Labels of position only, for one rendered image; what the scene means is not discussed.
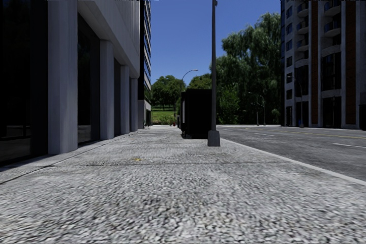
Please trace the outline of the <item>black bus shelter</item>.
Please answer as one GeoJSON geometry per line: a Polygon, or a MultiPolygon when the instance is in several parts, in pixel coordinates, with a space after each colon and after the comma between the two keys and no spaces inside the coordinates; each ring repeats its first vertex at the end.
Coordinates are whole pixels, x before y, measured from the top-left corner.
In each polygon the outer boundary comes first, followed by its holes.
{"type": "Polygon", "coordinates": [[[211,130],[211,89],[187,89],[181,94],[180,129],[192,139],[207,139],[211,130]]]}

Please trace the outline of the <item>grey pole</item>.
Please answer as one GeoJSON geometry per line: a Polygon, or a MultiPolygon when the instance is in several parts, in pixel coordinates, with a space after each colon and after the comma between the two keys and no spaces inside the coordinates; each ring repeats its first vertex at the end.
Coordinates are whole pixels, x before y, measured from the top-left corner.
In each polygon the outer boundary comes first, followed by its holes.
{"type": "Polygon", "coordinates": [[[220,133],[216,130],[216,6],[217,0],[212,0],[211,15],[211,130],[208,131],[207,145],[209,147],[220,146],[220,133]]]}

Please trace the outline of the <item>grey street lamp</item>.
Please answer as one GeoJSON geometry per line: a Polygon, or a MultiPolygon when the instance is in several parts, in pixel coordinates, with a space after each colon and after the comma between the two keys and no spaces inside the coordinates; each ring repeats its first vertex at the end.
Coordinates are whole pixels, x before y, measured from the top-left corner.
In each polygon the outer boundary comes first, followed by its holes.
{"type": "Polygon", "coordinates": [[[293,76],[293,73],[285,75],[283,80],[282,95],[284,96],[285,125],[304,127],[303,118],[303,85],[301,81],[293,76]]]}
{"type": "Polygon", "coordinates": [[[197,71],[199,71],[198,69],[191,69],[191,70],[189,70],[189,71],[187,71],[184,75],[183,75],[183,77],[182,77],[182,79],[181,79],[181,84],[180,84],[180,94],[182,93],[182,86],[183,86],[183,84],[185,83],[184,82],[184,77],[188,74],[188,73],[190,73],[190,72],[197,72],[197,71]]]}
{"type": "Polygon", "coordinates": [[[253,93],[253,92],[248,92],[248,94],[250,95],[253,95],[255,96],[256,98],[256,101],[255,101],[255,106],[256,106],[256,125],[257,126],[260,126],[260,123],[259,123],[259,107],[262,107],[263,109],[263,125],[266,126],[266,120],[265,120],[265,99],[264,99],[264,96],[263,95],[260,95],[260,94],[256,94],[256,93],[253,93]]]}

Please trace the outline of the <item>glass tower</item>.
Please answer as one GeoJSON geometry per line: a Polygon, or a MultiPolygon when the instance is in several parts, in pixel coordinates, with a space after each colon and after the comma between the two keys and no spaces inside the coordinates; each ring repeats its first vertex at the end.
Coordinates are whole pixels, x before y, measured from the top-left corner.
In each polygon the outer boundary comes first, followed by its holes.
{"type": "Polygon", "coordinates": [[[138,78],[138,128],[151,125],[151,4],[140,2],[140,76],[138,78]]]}

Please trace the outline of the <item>trees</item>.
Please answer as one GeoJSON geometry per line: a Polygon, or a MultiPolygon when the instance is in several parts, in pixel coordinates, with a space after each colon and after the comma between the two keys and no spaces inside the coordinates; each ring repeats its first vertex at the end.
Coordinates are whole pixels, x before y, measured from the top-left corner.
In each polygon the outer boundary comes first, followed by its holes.
{"type": "MultiPolygon", "coordinates": [[[[263,14],[254,25],[219,41],[216,59],[216,122],[249,124],[256,120],[256,98],[264,96],[267,120],[279,117],[280,21],[278,13],[263,14]]],[[[151,103],[177,105],[185,89],[211,88],[210,27],[188,24],[176,16],[152,19],[151,103]]]]}

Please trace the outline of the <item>pale concrete balcony building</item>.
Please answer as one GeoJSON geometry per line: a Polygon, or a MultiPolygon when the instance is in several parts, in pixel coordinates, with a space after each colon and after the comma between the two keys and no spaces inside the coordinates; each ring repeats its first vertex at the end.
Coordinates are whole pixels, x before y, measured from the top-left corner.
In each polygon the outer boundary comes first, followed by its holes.
{"type": "Polygon", "coordinates": [[[280,0],[285,75],[303,85],[304,127],[366,130],[366,0],[280,0]]]}

